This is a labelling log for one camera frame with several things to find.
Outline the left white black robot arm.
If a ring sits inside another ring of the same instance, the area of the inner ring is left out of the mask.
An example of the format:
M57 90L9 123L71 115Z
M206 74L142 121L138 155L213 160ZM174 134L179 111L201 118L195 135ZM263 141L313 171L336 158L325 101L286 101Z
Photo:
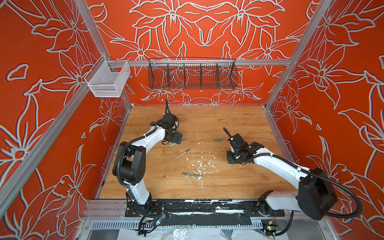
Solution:
M135 208L149 216L152 212L152 196L144 183L147 153L158 143L179 145L183 134L178 132L179 119L171 113L166 101L163 117L150 123L150 129L138 138L119 145L113 166L113 175L126 188Z

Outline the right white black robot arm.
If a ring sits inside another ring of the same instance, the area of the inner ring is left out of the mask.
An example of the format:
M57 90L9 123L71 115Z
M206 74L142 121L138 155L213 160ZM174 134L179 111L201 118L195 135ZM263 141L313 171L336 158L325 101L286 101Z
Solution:
M273 211L289 210L304 213L307 217L319 221L324 216L352 219L363 212L363 205L357 195L350 188L331 180L322 169L297 165L272 153L259 143L248 144L240 134L231 135L227 129L224 129L224 132L229 137L231 147L227 152L229 164L256 164L272 171L295 188L294 191L286 193L270 190L262 194L257 205L257 210L262 216L270 216ZM336 187L349 194L356 203L356 209L352 213L331 212L338 201Z

